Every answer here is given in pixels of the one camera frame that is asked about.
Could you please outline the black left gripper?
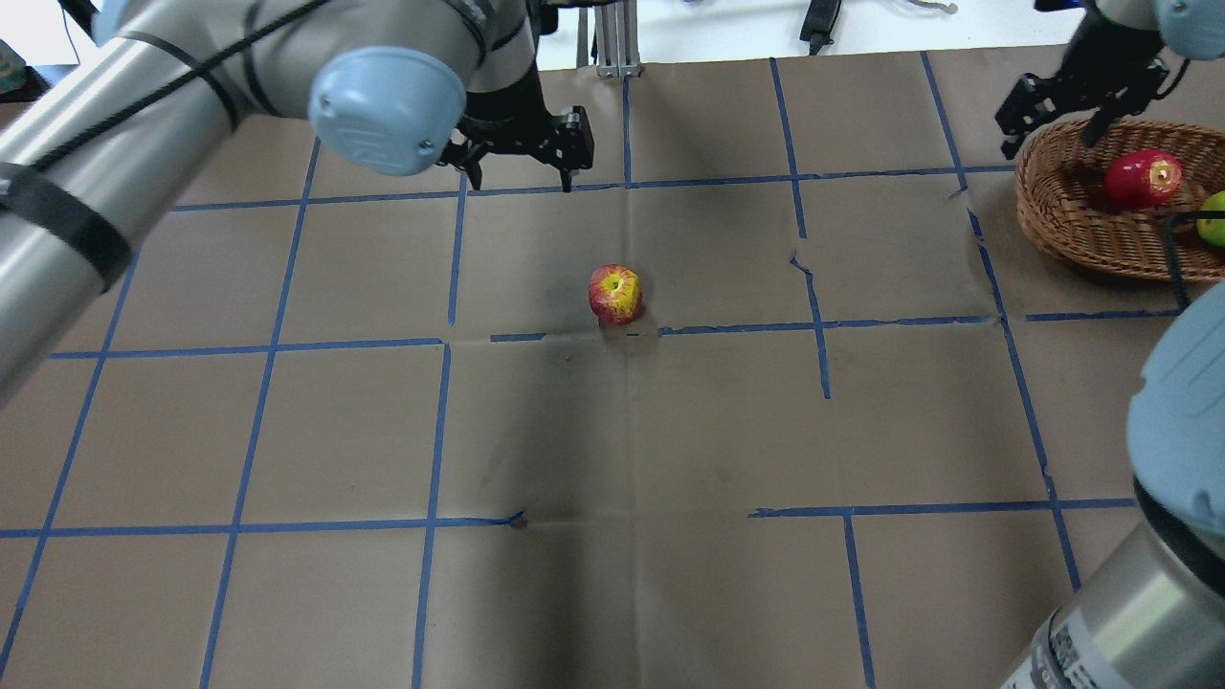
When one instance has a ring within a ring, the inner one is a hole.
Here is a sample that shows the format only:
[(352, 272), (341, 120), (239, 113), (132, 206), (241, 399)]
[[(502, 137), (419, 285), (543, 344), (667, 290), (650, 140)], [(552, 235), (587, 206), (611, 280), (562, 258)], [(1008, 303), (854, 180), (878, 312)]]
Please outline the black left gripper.
[(439, 166), (459, 170), (469, 188), (481, 191), (481, 158), (488, 153), (526, 154), (557, 170), (564, 192), (573, 191), (575, 177), (590, 170), (595, 140), (586, 105), (568, 105), (560, 114), (548, 112), (539, 70), (511, 85), (488, 92), (468, 91), (459, 123), (462, 143), (447, 140)]

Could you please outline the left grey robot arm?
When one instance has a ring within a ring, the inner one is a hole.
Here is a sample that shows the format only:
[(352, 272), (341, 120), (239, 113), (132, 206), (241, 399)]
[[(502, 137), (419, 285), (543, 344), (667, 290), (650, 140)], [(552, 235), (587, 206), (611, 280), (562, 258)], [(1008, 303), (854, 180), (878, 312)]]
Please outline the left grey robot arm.
[(552, 1), (108, 1), (97, 61), (2, 131), (2, 400), (127, 266), (247, 118), (310, 123), (385, 177), (481, 158), (593, 166), (537, 54)]

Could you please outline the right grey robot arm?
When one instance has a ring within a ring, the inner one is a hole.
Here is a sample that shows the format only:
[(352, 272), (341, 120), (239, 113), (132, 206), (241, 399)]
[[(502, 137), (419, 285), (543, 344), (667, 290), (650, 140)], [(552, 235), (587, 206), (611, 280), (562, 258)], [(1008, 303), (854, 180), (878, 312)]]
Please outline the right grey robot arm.
[(1178, 315), (1142, 367), (1127, 454), (1140, 521), (1038, 625), (1006, 688), (1220, 688), (1224, 678), (1223, 270), (1180, 253), (1219, 219), (1223, 135), (1143, 123), (1177, 86), (1161, 51), (1223, 58), (1220, 1), (1087, 1), (1058, 69), (993, 115), (1038, 249), (1125, 278), (1171, 280)]

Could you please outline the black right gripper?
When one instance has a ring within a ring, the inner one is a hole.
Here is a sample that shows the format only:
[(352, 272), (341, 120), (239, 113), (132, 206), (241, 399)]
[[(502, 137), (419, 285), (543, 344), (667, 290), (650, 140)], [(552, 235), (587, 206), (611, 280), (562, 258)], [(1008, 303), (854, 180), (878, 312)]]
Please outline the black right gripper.
[(1003, 137), (1001, 154), (1016, 161), (1034, 131), (1084, 105), (1099, 105), (1080, 132), (1087, 148), (1122, 119), (1145, 114), (1153, 101), (1163, 101), (1161, 87), (1169, 78), (1163, 48), (1155, 29), (1087, 13), (1066, 47), (1058, 75), (1022, 75), (993, 113)]

